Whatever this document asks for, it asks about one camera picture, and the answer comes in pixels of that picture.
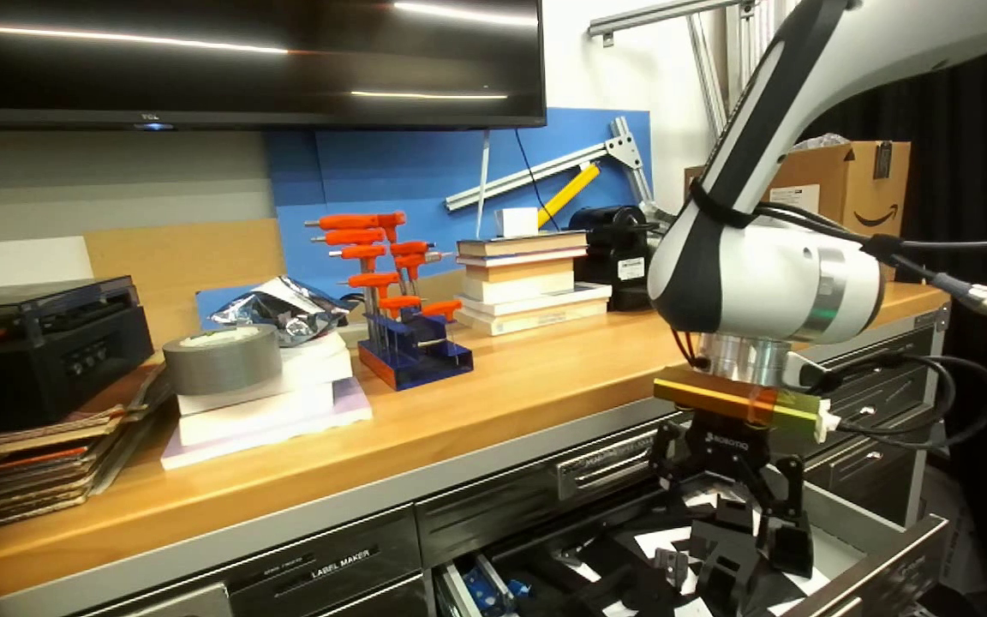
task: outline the workbench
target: workbench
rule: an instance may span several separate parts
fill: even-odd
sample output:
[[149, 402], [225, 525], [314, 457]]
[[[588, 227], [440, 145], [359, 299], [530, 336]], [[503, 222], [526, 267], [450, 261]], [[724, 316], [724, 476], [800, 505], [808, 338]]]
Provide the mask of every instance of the workbench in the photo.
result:
[[[889, 283], [876, 325], [945, 305], [941, 292]], [[0, 613], [42, 595], [134, 594], [149, 577], [232, 560], [255, 540], [280, 540], [347, 520], [350, 499], [392, 506], [383, 480], [443, 466], [490, 445], [543, 436], [652, 402], [652, 376], [683, 364], [667, 325], [652, 316], [588, 318], [507, 338], [453, 333], [474, 349], [467, 376], [392, 392], [362, 376], [374, 420], [299, 436], [185, 469], [160, 469], [163, 436], [81, 506], [0, 526]]]

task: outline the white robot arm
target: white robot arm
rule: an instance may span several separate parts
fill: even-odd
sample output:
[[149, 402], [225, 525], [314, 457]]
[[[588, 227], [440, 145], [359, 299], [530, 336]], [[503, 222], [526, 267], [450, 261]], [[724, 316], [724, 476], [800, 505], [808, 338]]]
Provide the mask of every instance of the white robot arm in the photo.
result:
[[769, 45], [704, 185], [662, 236], [649, 294], [673, 330], [851, 338], [880, 305], [851, 238], [754, 219], [777, 157], [833, 104], [987, 51], [987, 0], [801, 0]]

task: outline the television screen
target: television screen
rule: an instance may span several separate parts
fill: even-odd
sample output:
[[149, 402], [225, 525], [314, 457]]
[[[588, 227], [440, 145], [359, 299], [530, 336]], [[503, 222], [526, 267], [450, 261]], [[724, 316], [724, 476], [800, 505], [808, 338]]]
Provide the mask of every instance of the television screen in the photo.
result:
[[0, 0], [0, 125], [529, 122], [543, 0]]

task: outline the black device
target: black device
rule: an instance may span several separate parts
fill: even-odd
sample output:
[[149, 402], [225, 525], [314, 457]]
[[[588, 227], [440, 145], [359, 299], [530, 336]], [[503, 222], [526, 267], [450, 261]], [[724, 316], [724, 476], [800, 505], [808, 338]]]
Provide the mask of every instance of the black device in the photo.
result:
[[0, 125], [534, 125], [543, 0], [0, 0]]
[[649, 219], [638, 205], [579, 208], [570, 229], [586, 229], [588, 249], [571, 261], [577, 282], [610, 283], [610, 312], [652, 308], [643, 274], [652, 261]]
[[0, 432], [66, 418], [151, 354], [130, 277], [0, 289]]

